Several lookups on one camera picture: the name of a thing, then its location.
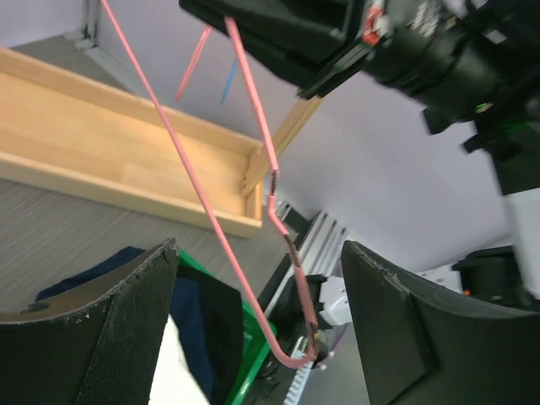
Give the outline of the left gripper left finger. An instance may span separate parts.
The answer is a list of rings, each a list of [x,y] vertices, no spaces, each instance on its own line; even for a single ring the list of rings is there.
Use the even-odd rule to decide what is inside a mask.
[[[176,241],[124,279],[1,314],[3,404],[145,404],[176,279]]]

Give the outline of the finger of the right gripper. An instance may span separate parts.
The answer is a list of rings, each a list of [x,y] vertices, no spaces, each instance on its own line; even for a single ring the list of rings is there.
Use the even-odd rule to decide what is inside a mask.
[[[246,51],[290,84],[305,84],[349,42],[353,1],[180,1],[190,15],[226,33],[232,18]]]

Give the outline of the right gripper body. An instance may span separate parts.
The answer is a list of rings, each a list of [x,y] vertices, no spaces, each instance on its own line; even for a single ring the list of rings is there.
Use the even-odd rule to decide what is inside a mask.
[[[405,79],[404,1],[298,1],[310,28],[298,53],[310,69],[298,85],[309,100],[330,94],[363,71],[386,87]]]

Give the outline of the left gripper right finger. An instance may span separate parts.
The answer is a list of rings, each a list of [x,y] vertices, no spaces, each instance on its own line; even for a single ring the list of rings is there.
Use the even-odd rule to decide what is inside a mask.
[[[459,294],[356,241],[341,263],[371,403],[538,403],[537,305]]]

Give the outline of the white t-shirt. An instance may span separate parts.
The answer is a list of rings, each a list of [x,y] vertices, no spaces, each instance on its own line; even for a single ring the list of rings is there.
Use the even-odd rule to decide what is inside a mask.
[[[148,404],[208,404],[187,366],[179,331],[171,316],[165,324]]]

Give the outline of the light blue wire hanger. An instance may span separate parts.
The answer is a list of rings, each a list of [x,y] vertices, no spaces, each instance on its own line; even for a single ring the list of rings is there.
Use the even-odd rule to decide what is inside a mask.
[[[221,105],[223,105],[225,103],[225,101],[227,100],[228,94],[230,92],[231,85],[232,85],[233,80],[235,78],[235,73],[236,73],[237,67],[238,67],[238,60],[235,58],[233,60],[233,62],[231,63],[231,67],[230,67],[229,73],[227,75],[225,84],[224,84],[223,93],[222,93],[221,99],[220,99],[220,104]]]

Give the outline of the navy blue t-shirt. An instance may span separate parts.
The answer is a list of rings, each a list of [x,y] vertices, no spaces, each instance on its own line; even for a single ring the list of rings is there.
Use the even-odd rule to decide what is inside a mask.
[[[36,302],[67,293],[95,280],[121,280],[132,273],[138,258],[145,250],[133,246],[125,247],[103,262],[92,268],[65,278],[37,293]],[[169,315],[177,332],[173,341],[179,343],[183,350],[184,359],[198,387],[209,400],[212,396],[215,377],[208,349],[206,348],[206,333],[203,325],[203,310],[200,303],[200,292],[197,282],[186,276],[175,279],[169,304]]]

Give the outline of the pink hanger of navy shirt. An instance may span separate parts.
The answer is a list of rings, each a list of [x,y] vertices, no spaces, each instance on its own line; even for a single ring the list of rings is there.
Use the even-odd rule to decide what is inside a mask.
[[[189,83],[189,80],[194,72],[194,69],[197,65],[197,62],[199,60],[199,57],[201,56],[202,54],[202,51],[203,51],[203,48],[205,47],[206,45],[206,42],[208,40],[208,37],[210,36],[210,33],[212,31],[212,27],[207,25],[206,28],[203,30],[199,40],[198,40],[198,43],[196,45],[196,48],[194,50],[194,52],[192,53],[192,57],[190,59],[190,62],[188,63],[188,66],[186,68],[186,71],[182,77],[182,80],[181,80],[181,83],[178,87],[178,90],[176,91],[176,94],[175,94],[175,101],[179,101]]]

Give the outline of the black flower print t-shirt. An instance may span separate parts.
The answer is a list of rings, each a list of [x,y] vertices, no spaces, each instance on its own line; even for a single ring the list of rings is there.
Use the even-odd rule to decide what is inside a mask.
[[[243,354],[240,292],[192,267],[180,265],[170,312],[192,375],[211,404],[225,404]]]

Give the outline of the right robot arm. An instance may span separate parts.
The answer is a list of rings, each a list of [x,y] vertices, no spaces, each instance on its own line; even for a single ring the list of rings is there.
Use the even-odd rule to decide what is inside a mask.
[[[182,1],[210,28],[238,35],[249,55],[302,100],[358,73],[417,101],[430,134],[458,122],[463,145],[491,158],[510,209],[522,286],[539,308],[539,4],[467,1]]]

